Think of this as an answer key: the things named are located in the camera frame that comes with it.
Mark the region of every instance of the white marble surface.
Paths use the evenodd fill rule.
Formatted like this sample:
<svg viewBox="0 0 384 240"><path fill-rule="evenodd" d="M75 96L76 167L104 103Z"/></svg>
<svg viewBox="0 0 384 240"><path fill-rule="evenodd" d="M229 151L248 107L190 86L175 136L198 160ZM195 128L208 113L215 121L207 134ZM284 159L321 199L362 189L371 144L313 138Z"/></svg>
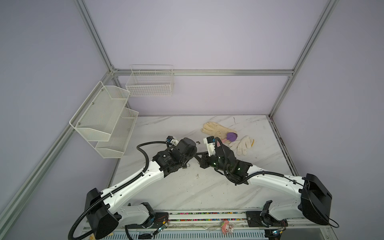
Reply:
<svg viewBox="0 0 384 240"><path fill-rule="evenodd" d="M167 136L177 139L188 137L201 143L197 144L198 152L206 151L203 138L208 135L200 129L209 121L236 130L239 139L245 135L255 139L253 147L248 149L247 156L237 156L235 151L239 160L266 170L291 174L265 115L138 117L113 184L144 167L144 156L136 149L138 144L164 141ZM144 146L143 149L152 160L158 151L165 149L165 145L152 144ZM180 169L153 183L129 202L133 205L148 202L155 210L244 209L262 207L268 200L280 201L289 198L256 185L235 186L213 168L200 168L196 159L191 159L189 163L189 168Z"/></svg>

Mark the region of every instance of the robotic arm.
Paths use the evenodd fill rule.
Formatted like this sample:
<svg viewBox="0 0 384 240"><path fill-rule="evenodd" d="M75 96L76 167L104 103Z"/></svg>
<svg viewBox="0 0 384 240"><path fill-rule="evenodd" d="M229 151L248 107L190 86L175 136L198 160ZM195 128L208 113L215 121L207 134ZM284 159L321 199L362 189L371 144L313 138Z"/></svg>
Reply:
<svg viewBox="0 0 384 240"><path fill-rule="evenodd" d="M188 138L178 141L169 136L166 142L157 141L138 145L137 149L146 159L145 167L101 192L96 188L89 191L85 211L72 226L68 239L80 240L92 233L96 239L101 239L117 227L130 224L138 224L144 228L151 227L155 219L152 207L148 203L130 206L127 205L128 200L149 184L176 172L193 157L198 160L201 168L213 167L216 172L236 185L260 185L290 196L290 199L283 202L270 200L265 203L263 211L258 216L264 227L273 226L273 223L286 218L296 217L306 217L320 225L329 224L332 195L316 176L283 175L237 160L233 151L223 145L219 138L213 136L205 138L204 143L208 151L200 153L197 153L195 142ZM141 149L148 144L167 144L167 149L158 152L149 163L148 155ZM84 217L87 217L92 230L74 238L73 233Z"/></svg>

